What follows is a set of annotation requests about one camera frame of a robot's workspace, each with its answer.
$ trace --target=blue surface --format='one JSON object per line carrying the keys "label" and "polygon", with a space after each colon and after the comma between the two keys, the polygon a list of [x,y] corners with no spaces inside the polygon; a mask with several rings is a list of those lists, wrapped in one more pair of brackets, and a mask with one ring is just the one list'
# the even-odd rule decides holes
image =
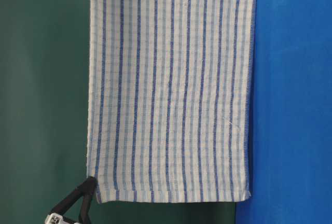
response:
{"label": "blue surface", "polygon": [[332,2],[257,0],[252,198],[237,223],[332,223]]}

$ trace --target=striped towel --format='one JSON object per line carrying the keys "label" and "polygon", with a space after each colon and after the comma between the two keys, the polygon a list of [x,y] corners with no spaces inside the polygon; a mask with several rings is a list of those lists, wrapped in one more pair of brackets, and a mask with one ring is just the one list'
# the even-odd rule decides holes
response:
{"label": "striped towel", "polygon": [[255,0],[91,0],[98,202],[243,201]]}

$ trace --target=fabric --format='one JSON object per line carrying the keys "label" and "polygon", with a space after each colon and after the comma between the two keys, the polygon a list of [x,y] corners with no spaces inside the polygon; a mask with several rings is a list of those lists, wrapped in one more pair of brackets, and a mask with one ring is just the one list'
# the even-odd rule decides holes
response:
{"label": "fabric", "polygon": [[332,223],[331,20],[330,0],[257,0],[253,197],[239,224]]}
{"label": "fabric", "polygon": [[255,0],[91,0],[99,202],[243,201]]}

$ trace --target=blue and white striped cloth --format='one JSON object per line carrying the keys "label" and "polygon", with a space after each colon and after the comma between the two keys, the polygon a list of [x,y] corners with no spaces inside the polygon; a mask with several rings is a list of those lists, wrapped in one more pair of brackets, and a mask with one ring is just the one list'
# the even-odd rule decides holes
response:
{"label": "blue and white striped cloth", "polygon": [[91,0],[99,202],[243,201],[255,0]]}

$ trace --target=dark green backdrop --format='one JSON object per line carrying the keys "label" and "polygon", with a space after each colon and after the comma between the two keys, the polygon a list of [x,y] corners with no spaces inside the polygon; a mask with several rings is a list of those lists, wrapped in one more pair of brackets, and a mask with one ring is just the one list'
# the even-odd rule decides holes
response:
{"label": "dark green backdrop", "polygon": [[[0,0],[0,222],[44,223],[84,180],[89,0]],[[68,216],[77,219],[78,207]],[[93,223],[234,223],[233,203],[93,202]]]}

